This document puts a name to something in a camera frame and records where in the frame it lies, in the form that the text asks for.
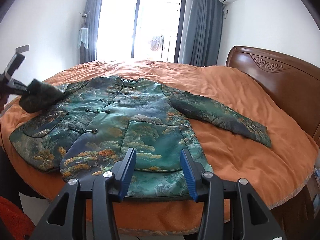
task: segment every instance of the carved headboard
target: carved headboard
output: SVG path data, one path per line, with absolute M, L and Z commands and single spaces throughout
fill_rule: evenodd
M 248 74 L 320 146 L 320 68 L 266 49 L 235 46 L 226 66 Z

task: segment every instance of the jacket sleeve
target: jacket sleeve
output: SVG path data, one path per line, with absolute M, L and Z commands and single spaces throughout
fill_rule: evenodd
M 208 121 L 217 127 L 271 147 L 267 127 L 239 114 L 224 104 L 166 85 L 162 85 L 162 91 L 169 98 L 172 107 L 186 117 Z
M 19 105 L 28 113 L 46 110 L 57 101 L 84 87 L 88 82 L 89 81 L 79 81 L 55 87 L 51 84 L 34 79 L 27 87 L 28 94 L 21 96 Z

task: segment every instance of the bed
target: bed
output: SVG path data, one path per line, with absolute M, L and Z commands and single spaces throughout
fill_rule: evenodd
M 315 100 L 320 92 L 320 69 L 285 54 L 239 46 L 230 51 L 226 66 L 229 68 L 199 68 L 146 60 L 95 61 L 58 73 L 47 82 L 58 85 L 112 75 L 128 79 L 144 77 L 216 99 L 266 125 L 271 149 L 209 123 L 190 119 L 215 173 L 234 181 L 246 177 L 272 209 L 286 234 L 297 235 L 296 228 L 314 216 L 306 184 L 312 176 L 320 144 L 320 101 Z M 61 174 L 35 170 L 24 162 L 8 140 L 14 129 L 38 113 L 27 114 L 18 100 L 10 105 L 1 119 L 4 149 L 23 180 L 52 200 L 65 183 Z M 115 203 L 114 210 L 122 234 L 187 235 L 198 231 L 202 204 L 191 200 L 127 200 Z M 226 222 L 229 217 L 226 200 Z M 87 219 L 91 219 L 90 201 L 87 202 Z

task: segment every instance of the sliding glass door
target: sliding glass door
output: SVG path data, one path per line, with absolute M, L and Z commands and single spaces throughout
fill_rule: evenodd
M 102 0 L 97 58 L 178 62 L 186 0 Z

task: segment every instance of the blue curtain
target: blue curtain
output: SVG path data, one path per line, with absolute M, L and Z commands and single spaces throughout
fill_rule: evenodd
M 102 0 L 87 0 L 85 13 L 88 13 L 86 25 L 88 28 L 89 48 L 85 49 L 84 44 L 80 47 L 80 64 L 91 62 L 97 59 L 97 39 Z
M 192 1 L 182 63 L 201 67 L 217 64 L 222 19 L 219 0 Z

